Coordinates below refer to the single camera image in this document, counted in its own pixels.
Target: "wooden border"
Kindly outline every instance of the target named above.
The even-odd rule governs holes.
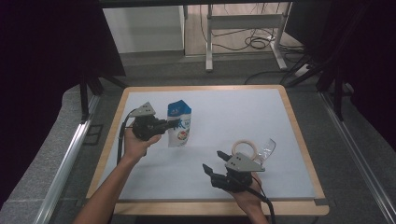
[[[90,198],[96,191],[103,171],[106,167],[107,158],[113,146],[114,137],[121,122],[126,101],[130,92],[141,91],[228,91],[228,90],[279,90],[283,104],[289,116],[291,127],[297,139],[303,155],[306,169],[310,175],[317,200],[325,200],[323,189],[319,183],[315,167],[309,156],[306,144],[301,134],[300,127],[294,112],[291,108],[290,100],[286,90],[280,85],[244,85],[244,86],[170,86],[170,87],[130,87],[124,90],[120,104],[111,124],[105,146],[93,175],[87,198]],[[316,205],[314,200],[292,201],[292,202],[273,202],[277,215],[280,216],[324,216],[329,213],[328,205]],[[262,210],[269,214],[266,204]],[[168,215],[168,216],[244,216],[245,213],[235,202],[119,202],[116,205],[115,213],[123,215]]]

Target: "gray carpet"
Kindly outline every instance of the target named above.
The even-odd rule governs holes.
[[[246,57],[219,56],[215,58],[212,73],[205,71],[205,62],[201,57],[175,56],[171,59],[147,57],[140,59],[138,63],[128,56],[122,59],[127,77],[119,77],[119,79],[130,86],[242,85],[253,74],[277,70],[272,54]],[[279,73],[262,74],[251,79],[248,84],[278,84],[281,78],[282,75]],[[86,137],[50,223],[70,223],[84,203],[91,184],[93,172],[122,94],[120,87],[104,79],[101,81],[105,92],[101,96],[92,121],[92,129],[102,128],[101,135],[97,143],[95,143],[95,137]],[[331,208],[329,215],[320,217],[317,223],[386,223],[371,191],[367,188],[345,143],[335,129],[325,105],[316,92],[316,81],[317,78],[312,77],[287,91]],[[48,144],[60,145],[61,148],[68,146],[67,141],[73,134],[74,126],[78,125],[80,115],[76,89],[70,92],[65,95],[64,100],[67,102],[69,99],[73,101],[73,104],[64,104],[66,108],[69,108],[68,113],[60,114],[59,122],[57,121],[50,134],[50,136],[61,134],[65,139],[58,143],[48,141]],[[347,98],[344,99],[343,112],[347,126],[357,137],[359,145],[364,148],[364,156],[367,157],[374,173],[394,201],[396,199],[396,177],[392,174],[396,168],[394,151],[359,115]],[[51,153],[43,148],[40,151],[43,157]],[[54,166],[59,166],[61,158],[53,160]],[[12,198],[15,200],[5,203],[0,216],[1,223],[32,223],[36,215],[35,211],[56,173],[55,167],[51,168],[43,162],[44,159],[39,158],[32,163],[33,167],[28,171],[29,174],[25,175],[13,192]],[[246,219],[234,217],[114,216],[113,223],[235,223],[236,220],[240,223],[247,222]],[[314,217],[277,217],[276,221],[277,223],[313,223],[316,219]]]

